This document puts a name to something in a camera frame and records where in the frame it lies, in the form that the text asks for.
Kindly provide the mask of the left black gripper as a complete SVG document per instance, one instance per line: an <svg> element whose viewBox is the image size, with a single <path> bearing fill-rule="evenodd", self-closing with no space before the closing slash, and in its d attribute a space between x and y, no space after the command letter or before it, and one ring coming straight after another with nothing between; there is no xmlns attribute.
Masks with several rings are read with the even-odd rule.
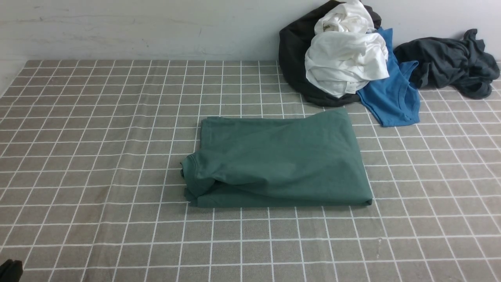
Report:
<svg viewBox="0 0 501 282"><path fill-rule="evenodd" d="M23 263L20 260L6 260L0 266L0 282L19 282L23 275Z"/></svg>

